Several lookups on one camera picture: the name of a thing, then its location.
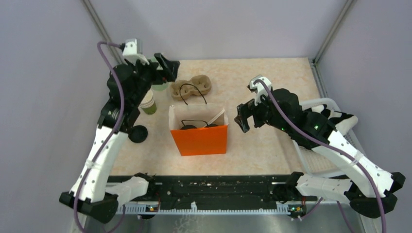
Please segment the white straw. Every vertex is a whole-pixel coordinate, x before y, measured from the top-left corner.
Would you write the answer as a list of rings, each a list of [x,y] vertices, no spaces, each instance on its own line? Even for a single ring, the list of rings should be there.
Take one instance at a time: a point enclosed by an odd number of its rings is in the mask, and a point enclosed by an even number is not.
[[[207,124],[210,125],[213,122],[215,122],[221,115],[225,113],[225,109],[222,109],[220,112],[218,112]]]

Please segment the black plastic cup lid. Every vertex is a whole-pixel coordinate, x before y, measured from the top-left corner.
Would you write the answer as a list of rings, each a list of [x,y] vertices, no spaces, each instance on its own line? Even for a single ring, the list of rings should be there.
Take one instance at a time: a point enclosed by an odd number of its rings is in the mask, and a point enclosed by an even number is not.
[[[212,128],[212,127],[217,127],[218,125],[216,124],[208,124],[205,126],[205,128]]]
[[[194,125],[184,125],[180,130],[197,129]]]

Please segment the stack of green paper cups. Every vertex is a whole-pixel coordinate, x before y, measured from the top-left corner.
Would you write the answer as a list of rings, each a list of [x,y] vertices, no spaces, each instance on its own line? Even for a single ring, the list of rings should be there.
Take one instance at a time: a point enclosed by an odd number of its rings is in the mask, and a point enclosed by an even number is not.
[[[147,115],[152,115],[157,111],[154,94],[151,89],[148,90],[139,107]]]

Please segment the orange paper bag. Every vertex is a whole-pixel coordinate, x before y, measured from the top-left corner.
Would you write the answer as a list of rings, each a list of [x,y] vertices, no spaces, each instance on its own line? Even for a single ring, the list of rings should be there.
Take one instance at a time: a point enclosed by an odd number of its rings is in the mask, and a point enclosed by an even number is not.
[[[229,120],[225,113],[213,124],[217,127],[205,128],[207,123],[222,109],[222,105],[209,103],[201,95],[203,104],[183,104],[169,106],[169,130],[181,156],[225,154],[227,152]],[[194,125],[197,129],[180,130],[184,125]]]

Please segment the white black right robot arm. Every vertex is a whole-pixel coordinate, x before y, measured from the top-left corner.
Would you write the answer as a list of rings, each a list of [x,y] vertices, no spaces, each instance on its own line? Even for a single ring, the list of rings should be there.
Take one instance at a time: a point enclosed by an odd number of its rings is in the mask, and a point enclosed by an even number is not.
[[[291,200],[316,196],[349,205],[357,213],[378,218],[394,210],[395,192],[403,187],[405,176],[388,172],[367,158],[346,139],[357,123],[354,115],[336,112],[325,105],[304,109],[298,96],[287,89],[273,89],[268,78],[254,77],[248,89],[256,96],[237,106],[235,122],[246,133],[252,117],[254,127],[269,125],[285,132],[299,146],[331,161],[342,173],[340,178],[322,178],[294,172],[285,186]]]

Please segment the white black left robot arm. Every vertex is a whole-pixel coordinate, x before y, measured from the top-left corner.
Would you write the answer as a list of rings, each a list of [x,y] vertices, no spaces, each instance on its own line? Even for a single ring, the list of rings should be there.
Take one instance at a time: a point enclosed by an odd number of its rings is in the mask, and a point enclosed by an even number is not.
[[[59,198],[76,216],[83,214],[101,223],[110,222],[119,207],[135,198],[154,198],[156,188],[149,175],[138,173],[113,187],[107,182],[123,143],[135,131],[144,97],[153,85],[174,82],[180,67],[180,61],[169,60],[162,53],[147,59],[137,39],[107,45],[122,52],[123,63],[109,65],[109,99],[101,109],[92,148],[77,181]]]

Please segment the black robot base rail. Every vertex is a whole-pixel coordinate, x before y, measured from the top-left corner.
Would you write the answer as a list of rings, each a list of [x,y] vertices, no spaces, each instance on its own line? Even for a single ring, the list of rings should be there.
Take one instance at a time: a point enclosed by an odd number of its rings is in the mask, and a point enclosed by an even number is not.
[[[274,210],[303,196],[287,183],[288,175],[218,175],[149,177],[145,195],[134,202],[154,201],[161,210]]]

